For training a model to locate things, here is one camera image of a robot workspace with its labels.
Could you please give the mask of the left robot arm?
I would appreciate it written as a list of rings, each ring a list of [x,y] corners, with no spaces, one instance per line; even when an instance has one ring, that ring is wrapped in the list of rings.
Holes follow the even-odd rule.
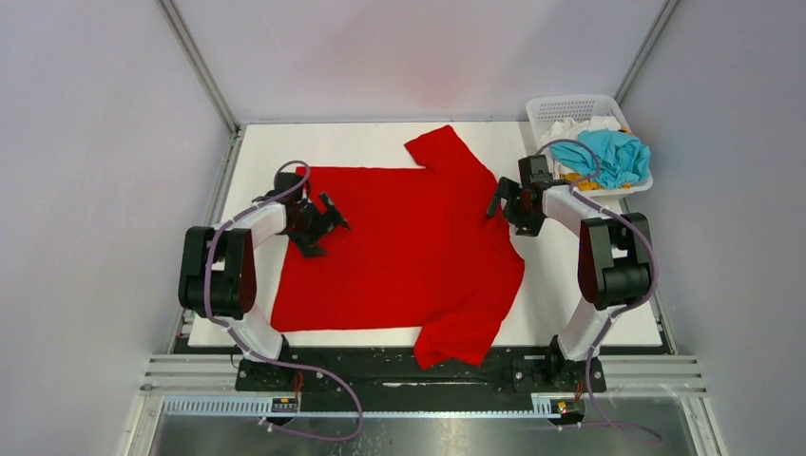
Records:
[[[271,390],[294,381],[295,366],[281,356],[285,337],[274,329],[257,303],[258,247],[286,236],[305,258],[322,257],[319,242],[347,220],[326,193],[312,199],[312,170],[282,166],[274,187],[232,218],[214,226],[193,226],[183,241],[178,285],[180,305],[224,329],[243,355],[259,365],[259,379]]]

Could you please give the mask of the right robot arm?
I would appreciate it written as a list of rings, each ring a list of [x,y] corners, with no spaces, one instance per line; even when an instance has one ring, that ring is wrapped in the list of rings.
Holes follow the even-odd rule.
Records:
[[[543,155],[522,158],[518,170],[519,180],[498,181],[487,217],[501,214],[516,235],[531,238],[553,219],[579,239],[581,299],[553,337],[545,366],[548,384],[568,391],[582,380],[582,365],[598,354],[617,319],[655,293],[657,258],[646,216],[615,213],[570,181],[554,179]]]

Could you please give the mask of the red t-shirt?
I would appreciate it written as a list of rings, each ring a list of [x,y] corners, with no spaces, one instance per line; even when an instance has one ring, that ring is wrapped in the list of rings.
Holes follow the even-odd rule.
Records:
[[[487,217],[496,178],[450,126],[405,145],[414,167],[318,166],[309,177],[348,221],[323,255],[287,249],[280,332],[416,328],[422,369],[482,363],[521,287],[509,225]]]

